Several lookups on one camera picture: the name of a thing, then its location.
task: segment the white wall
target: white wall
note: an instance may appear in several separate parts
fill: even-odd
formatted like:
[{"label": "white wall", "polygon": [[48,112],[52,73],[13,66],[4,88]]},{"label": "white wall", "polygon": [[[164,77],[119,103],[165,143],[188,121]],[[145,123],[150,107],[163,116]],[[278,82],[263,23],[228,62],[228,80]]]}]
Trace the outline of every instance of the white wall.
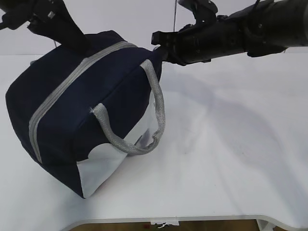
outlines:
[{"label": "white wall", "polygon": [[[84,33],[112,29],[129,42],[145,48],[153,47],[153,32],[170,31],[173,25],[174,0],[64,1]],[[16,31],[0,31],[0,55],[45,54],[54,48],[53,41],[32,34],[26,25]]]}]

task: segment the white tabletop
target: white tabletop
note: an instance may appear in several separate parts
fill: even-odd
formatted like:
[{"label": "white tabletop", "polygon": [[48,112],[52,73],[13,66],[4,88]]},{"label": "white tabletop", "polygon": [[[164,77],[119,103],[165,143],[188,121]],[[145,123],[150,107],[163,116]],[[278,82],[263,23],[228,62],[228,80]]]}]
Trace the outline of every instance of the white tabletop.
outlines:
[{"label": "white tabletop", "polygon": [[[65,2],[85,33],[113,29],[149,49],[152,32],[173,27],[173,0]],[[229,14],[254,0],[215,2]],[[121,19],[115,18],[119,4],[127,9]],[[178,7],[177,29],[192,20]],[[44,54],[52,48],[41,37],[17,36],[16,45],[8,32],[0,31],[0,54]],[[159,147],[127,158],[87,200],[34,163],[10,125],[5,92],[37,58],[0,56],[0,230],[242,218],[289,230],[308,228],[308,54],[257,59],[243,54],[187,67],[164,64],[167,127]]]}]

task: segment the zipper track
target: zipper track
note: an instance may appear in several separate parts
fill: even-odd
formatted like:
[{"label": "zipper track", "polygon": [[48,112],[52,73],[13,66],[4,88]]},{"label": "zipper track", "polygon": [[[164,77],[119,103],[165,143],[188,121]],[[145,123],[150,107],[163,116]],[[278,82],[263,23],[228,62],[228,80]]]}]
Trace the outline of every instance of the zipper track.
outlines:
[{"label": "zipper track", "polygon": [[95,55],[85,58],[79,66],[69,75],[67,79],[65,79],[47,98],[46,100],[39,106],[39,108],[35,111],[29,121],[29,138],[34,150],[34,153],[37,157],[37,160],[42,164],[42,158],[39,151],[38,144],[38,124],[41,119],[45,116],[45,114],[51,109],[51,107],[57,102],[57,100],[61,97],[61,95],[65,92],[65,90],[79,77],[81,76],[87,69],[89,69],[93,64],[102,59],[103,57],[118,51],[123,48],[136,48],[134,44],[128,42],[119,42],[116,43]]}]

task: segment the insulated bag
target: insulated bag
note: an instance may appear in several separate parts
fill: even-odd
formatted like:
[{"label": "insulated bag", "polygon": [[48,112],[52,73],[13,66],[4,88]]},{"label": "insulated bag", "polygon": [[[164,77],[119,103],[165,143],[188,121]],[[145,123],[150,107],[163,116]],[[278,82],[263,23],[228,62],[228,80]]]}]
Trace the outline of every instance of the insulated bag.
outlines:
[{"label": "insulated bag", "polygon": [[128,154],[157,147],[165,129],[162,54],[114,31],[87,38],[87,58],[60,46],[35,61],[6,93],[24,149],[83,198]]}]

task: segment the gray mesh handle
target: gray mesh handle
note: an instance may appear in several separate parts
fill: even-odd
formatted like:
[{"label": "gray mesh handle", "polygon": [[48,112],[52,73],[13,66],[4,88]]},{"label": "gray mesh handle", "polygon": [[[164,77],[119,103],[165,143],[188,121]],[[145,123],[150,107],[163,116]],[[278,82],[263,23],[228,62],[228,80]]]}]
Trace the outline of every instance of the gray mesh handle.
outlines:
[{"label": "gray mesh handle", "polygon": [[107,108],[100,103],[93,110],[109,142],[117,149],[130,155],[144,155],[153,151],[158,146],[166,126],[164,97],[153,64],[150,60],[146,60],[140,66],[144,69],[148,77],[155,98],[155,114],[158,122],[158,130],[154,133],[153,142],[151,144],[145,148],[139,148],[118,137],[111,129]]}]

